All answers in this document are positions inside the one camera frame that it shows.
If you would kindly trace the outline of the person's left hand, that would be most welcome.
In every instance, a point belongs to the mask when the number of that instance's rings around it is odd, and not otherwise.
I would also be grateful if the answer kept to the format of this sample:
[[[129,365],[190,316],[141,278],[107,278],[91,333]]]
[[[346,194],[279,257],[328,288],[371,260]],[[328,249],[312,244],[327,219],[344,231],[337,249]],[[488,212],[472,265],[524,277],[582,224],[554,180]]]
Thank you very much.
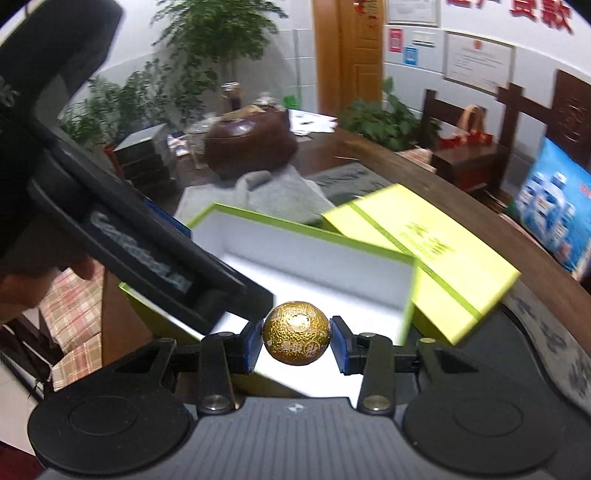
[[[53,267],[38,276],[1,272],[1,324],[5,324],[24,311],[38,306],[60,272],[58,267]]]

